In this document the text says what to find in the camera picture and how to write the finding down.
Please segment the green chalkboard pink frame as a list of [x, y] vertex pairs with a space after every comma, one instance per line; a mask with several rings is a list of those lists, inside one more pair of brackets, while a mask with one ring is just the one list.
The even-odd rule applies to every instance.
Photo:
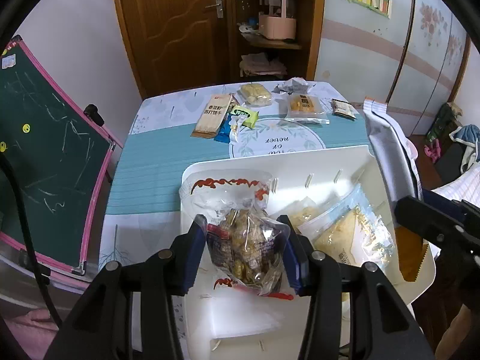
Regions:
[[1, 55], [1, 153], [18, 180], [41, 264], [86, 273], [98, 194], [115, 147], [14, 37]]

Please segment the yellow cake in clear wrap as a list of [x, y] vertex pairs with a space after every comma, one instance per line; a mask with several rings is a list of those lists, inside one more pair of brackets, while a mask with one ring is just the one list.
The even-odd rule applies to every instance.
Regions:
[[244, 84], [240, 87], [240, 94], [253, 107], [267, 107], [272, 103], [272, 95], [262, 84]]

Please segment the checked white bedsheet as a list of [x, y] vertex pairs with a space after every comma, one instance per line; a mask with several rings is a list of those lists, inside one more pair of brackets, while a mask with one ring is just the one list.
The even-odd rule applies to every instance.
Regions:
[[456, 180], [433, 190], [449, 200], [462, 201], [479, 207], [480, 203], [480, 165], [477, 163]]

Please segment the blue white small packet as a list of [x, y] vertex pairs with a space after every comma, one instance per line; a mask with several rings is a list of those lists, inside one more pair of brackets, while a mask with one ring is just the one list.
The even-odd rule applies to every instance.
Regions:
[[228, 115], [223, 121], [216, 136], [215, 141], [235, 144], [239, 140], [239, 129], [242, 126], [242, 118], [239, 115]]

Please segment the wooden open shelf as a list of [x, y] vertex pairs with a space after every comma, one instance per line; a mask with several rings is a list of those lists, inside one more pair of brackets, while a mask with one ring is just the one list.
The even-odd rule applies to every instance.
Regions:
[[225, 0], [225, 6], [232, 80], [314, 78], [325, 0]]

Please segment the beige long cracker packet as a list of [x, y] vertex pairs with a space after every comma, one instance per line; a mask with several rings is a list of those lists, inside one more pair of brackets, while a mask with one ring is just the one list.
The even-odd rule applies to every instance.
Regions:
[[232, 99], [233, 96], [231, 94], [212, 95], [199, 117], [191, 136], [213, 139], [224, 121]]

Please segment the large clear bag yellow wafers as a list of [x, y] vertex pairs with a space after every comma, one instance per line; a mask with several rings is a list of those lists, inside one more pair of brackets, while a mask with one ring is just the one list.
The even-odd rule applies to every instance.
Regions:
[[372, 262], [385, 270], [395, 254], [391, 233], [359, 184], [326, 211], [299, 225], [298, 231], [315, 250], [355, 267]]

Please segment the orange cracker clear packet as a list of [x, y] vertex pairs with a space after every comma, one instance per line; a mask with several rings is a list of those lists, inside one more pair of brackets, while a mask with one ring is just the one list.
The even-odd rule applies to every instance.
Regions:
[[291, 94], [287, 98], [286, 119], [305, 124], [329, 124], [329, 118], [320, 100], [307, 94]]

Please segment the nut mix clear packet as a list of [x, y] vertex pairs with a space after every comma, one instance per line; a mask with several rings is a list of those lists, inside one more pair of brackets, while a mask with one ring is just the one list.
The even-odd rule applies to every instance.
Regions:
[[281, 287], [283, 254], [290, 227], [254, 207], [231, 209], [217, 224], [207, 226], [211, 262], [234, 284], [259, 296]]

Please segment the silver crumpled snack wrapper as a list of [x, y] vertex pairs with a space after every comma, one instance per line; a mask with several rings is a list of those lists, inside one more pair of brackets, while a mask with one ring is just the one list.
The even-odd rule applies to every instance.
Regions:
[[272, 90], [275, 94], [308, 94], [313, 85], [301, 77], [283, 81]]

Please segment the brown wooden door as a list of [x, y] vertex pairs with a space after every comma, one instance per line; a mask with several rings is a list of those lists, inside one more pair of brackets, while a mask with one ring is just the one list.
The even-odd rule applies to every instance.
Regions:
[[230, 81], [225, 0], [114, 0], [142, 98]]

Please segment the green small snack packet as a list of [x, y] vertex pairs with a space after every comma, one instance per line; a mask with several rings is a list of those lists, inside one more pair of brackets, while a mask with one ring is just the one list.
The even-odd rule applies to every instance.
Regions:
[[256, 126], [256, 122], [259, 118], [258, 111], [253, 111], [245, 106], [234, 106], [230, 111], [232, 116], [240, 116], [243, 118], [242, 125], [253, 129]]

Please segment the clear bag yellow puffs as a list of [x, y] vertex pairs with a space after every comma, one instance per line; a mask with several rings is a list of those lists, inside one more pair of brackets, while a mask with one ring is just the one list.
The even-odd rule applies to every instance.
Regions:
[[302, 200], [290, 203], [277, 213], [272, 214], [272, 217], [277, 219], [281, 215], [286, 215], [293, 229], [299, 233], [300, 225], [320, 215], [320, 207], [310, 197], [305, 197]]

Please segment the small beige biscuit packet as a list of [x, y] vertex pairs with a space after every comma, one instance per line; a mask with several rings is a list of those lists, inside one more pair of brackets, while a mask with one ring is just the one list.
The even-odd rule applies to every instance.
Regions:
[[333, 98], [331, 100], [331, 107], [334, 116], [356, 120], [356, 109], [349, 102]]

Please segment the folded cloth on shelf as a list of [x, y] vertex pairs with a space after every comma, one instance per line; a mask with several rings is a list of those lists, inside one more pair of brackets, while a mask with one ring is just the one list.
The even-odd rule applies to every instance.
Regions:
[[279, 76], [287, 74], [287, 68], [278, 60], [269, 61], [265, 53], [243, 55], [239, 63], [241, 77]]

